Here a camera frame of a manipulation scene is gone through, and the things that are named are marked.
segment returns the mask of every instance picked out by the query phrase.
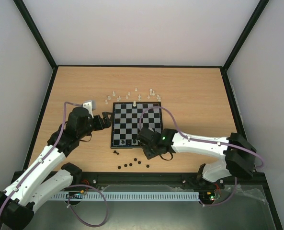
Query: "black metal frame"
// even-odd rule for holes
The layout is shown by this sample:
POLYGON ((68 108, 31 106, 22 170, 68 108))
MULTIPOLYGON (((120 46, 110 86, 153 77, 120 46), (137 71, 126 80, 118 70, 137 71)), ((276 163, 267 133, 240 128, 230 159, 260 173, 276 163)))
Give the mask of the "black metal frame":
MULTIPOLYGON (((251 30, 253 29, 255 23, 257 22, 258 18, 261 16, 263 10, 265 9, 269 0, 260 0, 257 7, 255 8, 252 16, 250 17, 249 21, 247 22, 242 34, 240 35, 239 39, 237 40, 234 48, 232 49, 228 59, 226 60, 224 66, 161 66, 161 65, 57 65, 54 61, 48 47, 46 46, 40 32, 38 31, 31 15, 29 14, 23 0, 13 0, 20 11, 21 15, 23 16, 24 20, 26 21, 30 31, 34 35, 36 41, 38 42, 42 52, 44 53, 47 61, 49 62, 51 68, 53 69, 53 73, 51 76, 51 80, 46 92, 46 96, 43 102, 42 109, 40 111, 39 118, 36 123, 36 127, 34 130, 34 134, 30 143, 30 147, 23 165, 23 170, 27 169, 30 158, 34 149, 34 145, 36 142, 36 138, 43 120, 43 116, 45 113, 45 109, 48 103, 49 95, 51 93, 53 83, 57 74, 57 70, 59 66, 77 66, 77 67, 143 67, 143 68, 219 68, 222 74, 224 86, 226 89, 228 101, 230 104, 230 109, 233 115, 233 119, 235 122, 235 126, 237 132, 240 133, 244 138, 246 138, 245 130, 243 127, 243 123, 241 121, 239 110, 234 98, 234 94, 230 85, 230 81, 227 75, 227 70, 231 66, 232 62, 234 61, 236 55, 240 51, 242 45, 244 44, 245 40, 249 36, 251 30)), ((13 176, 13 179, 21 174, 21 172, 16 172, 13 176)), ((164 184, 170 186, 180 186, 186 189, 192 189, 194 187, 190 186, 189 184, 183 184, 183 180, 187 178, 192 178, 195 176, 195 173, 125 173, 125 172, 84 172, 84 177, 88 178, 89 181, 96 180, 97 185, 107 185, 107 184, 164 184)), ((233 184, 234 180, 232 177, 224 179, 225 184, 233 184)), ((276 226, 276 229, 282 230, 282 225, 279 220, 279 216, 277 214, 273 198, 265 177, 264 173, 256 172, 252 180, 239 180, 241 184, 249 184, 249 185, 262 185, 266 199, 269 202, 270 211, 272 213, 272 217, 276 226)))

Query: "white wall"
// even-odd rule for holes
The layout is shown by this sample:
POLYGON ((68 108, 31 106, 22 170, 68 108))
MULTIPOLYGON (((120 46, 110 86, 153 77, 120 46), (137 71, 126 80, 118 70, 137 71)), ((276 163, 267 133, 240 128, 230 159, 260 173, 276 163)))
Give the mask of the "white wall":
POLYGON ((269 2, 228 72, 284 228, 284 0, 269 2))
POLYGON ((21 170, 52 70, 12 0, 0 0, 0 190, 21 170))
POLYGON ((259 0, 24 0, 57 64, 223 65, 259 0))

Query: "chessboard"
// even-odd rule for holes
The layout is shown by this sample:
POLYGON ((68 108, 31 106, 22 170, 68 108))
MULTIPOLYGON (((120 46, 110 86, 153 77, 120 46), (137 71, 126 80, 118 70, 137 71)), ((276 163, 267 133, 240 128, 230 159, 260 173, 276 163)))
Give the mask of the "chessboard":
MULTIPOLYGON (((136 140, 139 133, 139 118, 143 110, 153 106, 161 106, 161 102, 137 102, 136 107, 133 102, 113 103, 112 149, 138 148, 143 145, 136 140)), ((160 109, 150 109, 143 114, 142 127, 152 128, 154 131, 162 133, 163 122, 160 109)))

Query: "robotic arm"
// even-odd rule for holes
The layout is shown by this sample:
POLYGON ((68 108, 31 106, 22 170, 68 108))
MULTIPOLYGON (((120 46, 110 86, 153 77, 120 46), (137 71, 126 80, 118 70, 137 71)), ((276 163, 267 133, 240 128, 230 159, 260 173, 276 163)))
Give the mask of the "robotic arm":
MULTIPOLYGON (((51 135, 47 146, 35 162, 15 182, 4 191, 0 191, 0 209, 7 201, 1 214, 1 222, 13 230, 24 229, 42 204, 60 190, 81 181, 82 170, 67 163, 53 177, 43 182, 49 173, 79 146, 79 142, 84 137, 91 136, 92 131, 111 126, 112 113, 103 112, 103 118, 101 118, 100 115, 93 115, 94 109, 94 101, 87 101, 82 107, 74 108, 68 115, 68 121, 59 142, 57 139, 61 126, 51 135)), ((140 130, 137 140, 144 144, 142 149, 147 159, 167 152, 192 152, 218 158, 217 162, 200 166, 197 176, 200 184, 214 183, 231 175, 244 179, 252 177, 255 157, 242 150, 221 144, 230 143, 256 152, 255 148, 241 135, 232 133, 228 138, 184 135, 188 139, 194 138, 200 141, 188 140, 174 129, 164 129, 161 134, 145 127, 140 130)))
POLYGON ((4 191, 0 191, 0 208, 7 198, 11 197, 3 209, 1 222, 13 230, 24 229, 39 207, 54 194, 71 184, 79 184, 82 170, 71 163, 63 165, 53 177, 42 182, 78 147, 81 139, 91 136, 92 131, 103 130, 111 126, 112 117, 109 118, 108 115, 112 114, 104 112, 101 118, 100 115, 92 114, 94 109, 94 101, 87 101, 82 107, 74 108, 68 115, 68 121, 56 147, 48 154, 57 141, 61 126, 51 135, 47 146, 34 163, 15 182, 4 191))
POLYGON ((197 176, 198 181, 206 180, 214 183, 231 175, 243 179, 252 178, 255 156, 223 144, 233 144, 256 152, 255 148, 240 134, 231 133, 228 138, 209 138, 183 134, 187 138, 184 138, 175 129, 166 128, 161 134, 143 127, 137 139, 144 144, 142 148, 147 159, 167 152, 191 152, 218 158, 218 161, 214 163, 200 166, 197 176))

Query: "wooden surface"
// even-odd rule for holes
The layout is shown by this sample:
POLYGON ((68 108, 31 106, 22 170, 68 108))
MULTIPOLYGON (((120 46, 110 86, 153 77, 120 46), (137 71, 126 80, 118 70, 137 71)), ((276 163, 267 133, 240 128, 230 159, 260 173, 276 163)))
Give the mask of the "wooden surface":
MULTIPOLYGON (((161 96, 162 106, 174 114, 183 132, 220 137, 236 131, 219 69, 59 67, 30 164, 61 124, 64 101, 82 103, 94 99, 96 115, 112 111, 116 97, 112 97, 109 104, 104 101, 108 95, 112 96, 112 91, 124 102, 137 101, 138 94, 141 94, 142 102, 147 102, 151 100, 147 99, 150 88, 161 96)), ((163 127, 174 128, 169 115, 162 113, 163 127)), ((93 132, 91 142, 81 142, 55 170, 71 162, 85 172, 197 172, 201 164, 216 161, 194 153, 174 154, 171 161, 160 157, 147 160, 142 149, 118 149, 120 154, 116 155, 110 149, 110 142, 111 128, 93 132), (134 158, 142 163, 137 164, 134 158)))

